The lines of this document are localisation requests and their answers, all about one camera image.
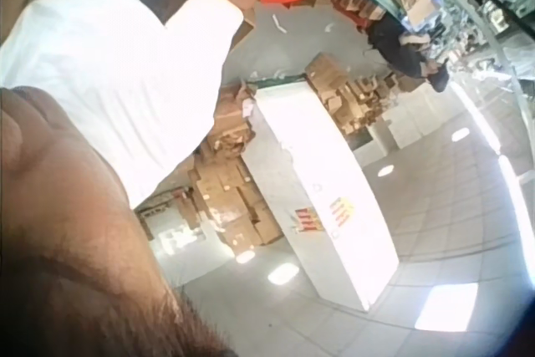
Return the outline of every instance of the man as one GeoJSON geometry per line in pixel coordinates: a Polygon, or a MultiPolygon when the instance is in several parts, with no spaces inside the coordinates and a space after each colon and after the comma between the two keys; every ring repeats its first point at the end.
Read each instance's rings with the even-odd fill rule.
{"type": "Polygon", "coordinates": [[[450,75],[446,62],[427,59],[421,52],[431,38],[428,34],[413,35],[387,13],[368,28],[369,43],[396,70],[413,79],[427,79],[436,92],[446,89],[450,75]]]}
{"type": "Polygon", "coordinates": [[[137,207],[213,125],[222,65],[256,0],[189,0],[166,25],[139,0],[32,0],[0,86],[52,95],[137,207]]]}
{"type": "Polygon", "coordinates": [[[173,294],[119,178],[54,99],[0,96],[0,355],[235,356],[173,294]]]}
{"type": "Polygon", "coordinates": [[[131,208],[211,128],[254,1],[189,0],[166,26],[138,0],[24,9],[0,48],[0,355],[235,356],[131,208]]]}

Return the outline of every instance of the paper scrap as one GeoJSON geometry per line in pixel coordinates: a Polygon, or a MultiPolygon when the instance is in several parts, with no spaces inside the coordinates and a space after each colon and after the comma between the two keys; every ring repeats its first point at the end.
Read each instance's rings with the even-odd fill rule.
{"type": "Polygon", "coordinates": [[[280,22],[278,21],[278,18],[275,14],[272,15],[272,18],[273,18],[273,22],[275,23],[275,26],[277,27],[277,29],[281,32],[281,33],[288,33],[288,31],[286,30],[286,28],[284,27],[281,27],[281,24],[280,22]]]}

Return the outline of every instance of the wall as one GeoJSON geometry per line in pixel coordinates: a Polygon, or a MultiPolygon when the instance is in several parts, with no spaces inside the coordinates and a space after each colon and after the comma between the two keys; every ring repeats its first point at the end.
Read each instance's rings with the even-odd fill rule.
{"type": "Polygon", "coordinates": [[[229,248],[221,243],[209,221],[201,224],[206,239],[176,250],[175,255],[168,255],[164,251],[158,233],[185,223],[178,210],[174,207],[168,208],[158,215],[147,218],[146,222],[155,236],[150,242],[150,247],[172,287],[199,278],[234,258],[229,248]]]}

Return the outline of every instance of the hair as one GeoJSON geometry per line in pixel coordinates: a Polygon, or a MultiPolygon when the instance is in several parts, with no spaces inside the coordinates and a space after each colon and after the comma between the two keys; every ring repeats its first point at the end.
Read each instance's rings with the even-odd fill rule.
{"type": "Polygon", "coordinates": [[[446,67],[447,61],[445,61],[438,71],[434,74],[428,75],[427,79],[436,92],[444,92],[448,82],[450,81],[450,73],[446,67]]]}
{"type": "Polygon", "coordinates": [[[141,308],[102,283],[99,275],[48,258],[4,269],[0,355],[237,357],[185,294],[141,308]]]}

